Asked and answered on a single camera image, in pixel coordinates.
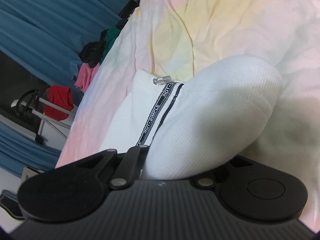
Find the blue curtain right panel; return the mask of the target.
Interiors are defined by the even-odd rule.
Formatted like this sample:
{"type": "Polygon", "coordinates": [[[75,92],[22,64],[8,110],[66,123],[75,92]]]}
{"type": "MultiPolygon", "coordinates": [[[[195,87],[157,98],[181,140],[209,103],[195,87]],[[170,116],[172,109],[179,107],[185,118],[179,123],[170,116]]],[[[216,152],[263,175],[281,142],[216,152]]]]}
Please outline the blue curtain right panel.
{"type": "Polygon", "coordinates": [[[79,53],[129,0],[1,0],[1,51],[49,84],[71,86],[79,53]]]}

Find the blue curtain left panel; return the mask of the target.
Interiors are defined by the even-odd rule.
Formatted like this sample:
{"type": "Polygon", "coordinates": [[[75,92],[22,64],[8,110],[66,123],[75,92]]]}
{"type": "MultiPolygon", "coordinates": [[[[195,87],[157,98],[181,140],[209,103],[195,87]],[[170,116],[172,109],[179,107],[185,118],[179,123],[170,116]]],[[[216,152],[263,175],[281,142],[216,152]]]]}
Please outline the blue curtain left panel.
{"type": "Polygon", "coordinates": [[[1,123],[1,168],[9,173],[20,178],[25,167],[43,171],[52,170],[55,168],[60,154],[60,150],[39,145],[1,123]]]}

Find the green garment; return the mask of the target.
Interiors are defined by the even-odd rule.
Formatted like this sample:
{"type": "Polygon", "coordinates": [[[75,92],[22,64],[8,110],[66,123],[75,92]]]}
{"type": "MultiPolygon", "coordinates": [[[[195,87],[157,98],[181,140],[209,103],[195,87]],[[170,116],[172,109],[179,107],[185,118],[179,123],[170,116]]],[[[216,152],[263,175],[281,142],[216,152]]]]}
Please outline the green garment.
{"type": "Polygon", "coordinates": [[[127,19],[122,19],[116,24],[115,27],[112,27],[107,30],[106,35],[104,37],[104,41],[105,41],[104,50],[103,50],[102,57],[99,64],[102,64],[102,62],[104,61],[106,55],[111,50],[114,42],[116,41],[117,37],[119,36],[121,30],[124,28],[126,23],[127,23],[127,19]]]}

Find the blue curtain panel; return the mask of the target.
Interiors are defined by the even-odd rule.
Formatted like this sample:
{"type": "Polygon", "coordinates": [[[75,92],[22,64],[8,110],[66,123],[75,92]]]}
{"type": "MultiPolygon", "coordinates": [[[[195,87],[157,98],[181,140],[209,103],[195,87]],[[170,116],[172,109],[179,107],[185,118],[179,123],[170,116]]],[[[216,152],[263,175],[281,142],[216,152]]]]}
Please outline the blue curtain panel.
{"type": "Polygon", "coordinates": [[[1,51],[49,84],[71,86],[79,53],[129,0],[1,0],[1,51]]]}
{"type": "Polygon", "coordinates": [[[55,168],[60,154],[60,150],[39,145],[1,123],[1,168],[9,173],[20,178],[25,167],[43,171],[52,170],[55,168]]]}

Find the black garment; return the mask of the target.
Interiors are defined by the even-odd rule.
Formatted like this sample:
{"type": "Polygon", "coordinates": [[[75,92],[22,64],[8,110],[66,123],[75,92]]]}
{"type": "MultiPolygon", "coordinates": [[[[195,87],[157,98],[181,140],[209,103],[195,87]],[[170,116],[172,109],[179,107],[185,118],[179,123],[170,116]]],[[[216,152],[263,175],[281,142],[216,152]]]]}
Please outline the black garment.
{"type": "Polygon", "coordinates": [[[89,42],[84,46],[82,51],[79,53],[79,57],[83,63],[89,65],[89,68],[94,68],[101,60],[103,51],[105,48],[105,37],[107,30],[103,30],[100,33],[99,41],[89,42]]]}

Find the white knit zip jacket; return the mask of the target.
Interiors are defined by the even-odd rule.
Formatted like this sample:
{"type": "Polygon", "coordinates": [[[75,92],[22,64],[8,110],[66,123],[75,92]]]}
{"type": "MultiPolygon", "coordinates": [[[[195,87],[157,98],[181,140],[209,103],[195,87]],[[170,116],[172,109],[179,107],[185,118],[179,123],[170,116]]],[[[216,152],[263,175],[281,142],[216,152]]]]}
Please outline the white knit zip jacket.
{"type": "Polygon", "coordinates": [[[255,141],[281,88],[274,66],[246,55],[218,61],[187,82],[157,85],[139,70],[100,148],[124,153],[147,145],[144,179],[191,177],[223,165],[255,141]]]}

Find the dark window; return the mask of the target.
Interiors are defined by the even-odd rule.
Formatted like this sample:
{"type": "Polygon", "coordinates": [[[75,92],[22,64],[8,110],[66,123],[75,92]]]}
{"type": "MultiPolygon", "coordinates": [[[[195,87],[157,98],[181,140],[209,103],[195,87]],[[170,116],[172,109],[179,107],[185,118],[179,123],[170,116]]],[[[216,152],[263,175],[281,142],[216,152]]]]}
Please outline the dark window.
{"type": "Polygon", "coordinates": [[[37,89],[45,92],[50,87],[1,51],[1,115],[10,120],[17,118],[11,103],[25,92],[37,89]]]}

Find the white folding chair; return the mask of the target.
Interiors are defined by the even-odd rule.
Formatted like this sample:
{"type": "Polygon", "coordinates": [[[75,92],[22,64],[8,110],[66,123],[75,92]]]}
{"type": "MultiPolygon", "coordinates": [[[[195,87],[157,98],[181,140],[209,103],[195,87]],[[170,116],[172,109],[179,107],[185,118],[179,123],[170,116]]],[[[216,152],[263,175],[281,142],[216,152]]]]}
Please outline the white folding chair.
{"type": "MultiPolygon", "coordinates": [[[[44,173],[44,170],[34,169],[31,167],[25,167],[21,176],[21,184],[31,177],[44,173]]],[[[17,194],[9,190],[1,191],[1,208],[7,212],[7,214],[18,221],[23,221],[24,217],[22,211],[18,205],[17,194]]]]}

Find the red garment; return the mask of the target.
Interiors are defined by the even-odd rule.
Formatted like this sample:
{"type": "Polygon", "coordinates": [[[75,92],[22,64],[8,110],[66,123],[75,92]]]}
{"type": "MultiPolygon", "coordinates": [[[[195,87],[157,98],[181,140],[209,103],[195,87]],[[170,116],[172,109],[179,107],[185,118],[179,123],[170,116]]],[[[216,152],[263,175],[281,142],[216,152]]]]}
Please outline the red garment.
{"type": "MultiPolygon", "coordinates": [[[[74,108],[70,87],[53,85],[46,90],[44,99],[68,111],[71,111],[74,108]]],[[[43,112],[46,116],[57,121],[65,120],[68,118],[67,113],[64,113],[48,105],[43,105],[43,112]]]]}

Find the pastel tie-dye bed sheet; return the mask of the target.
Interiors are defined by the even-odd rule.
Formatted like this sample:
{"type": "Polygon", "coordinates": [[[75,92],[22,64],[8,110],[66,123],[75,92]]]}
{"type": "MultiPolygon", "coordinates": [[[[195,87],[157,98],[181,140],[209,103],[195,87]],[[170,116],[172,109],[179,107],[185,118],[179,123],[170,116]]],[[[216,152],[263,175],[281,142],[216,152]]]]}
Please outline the pastel tie-dye bed sheet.
{"type": "Polygon", "coordinates": [[[299,178],[301,219],[319,230],[319,0],[140,0],[78,108],[57,167],[99,151],[139,70],[187,82],[225,58],[274,66],[282,88],[261,135],[239,154],[299,178]]]}

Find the pink garment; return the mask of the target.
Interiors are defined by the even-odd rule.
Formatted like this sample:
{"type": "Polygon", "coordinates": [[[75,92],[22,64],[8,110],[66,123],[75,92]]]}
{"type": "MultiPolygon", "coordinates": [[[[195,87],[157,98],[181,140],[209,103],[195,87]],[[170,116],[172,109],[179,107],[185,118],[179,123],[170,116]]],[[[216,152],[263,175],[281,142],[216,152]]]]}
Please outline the pink garment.
{"type": "Polygon", "coordinates": [[[75,82],[75,87],[78,88],[82,93],[85,93],[95,75],[97,74],[99,67],[99,63],[97,63],[93,68],[91,68],[88,63],[83,63],[79,70],[78,78],[75,82]]]}

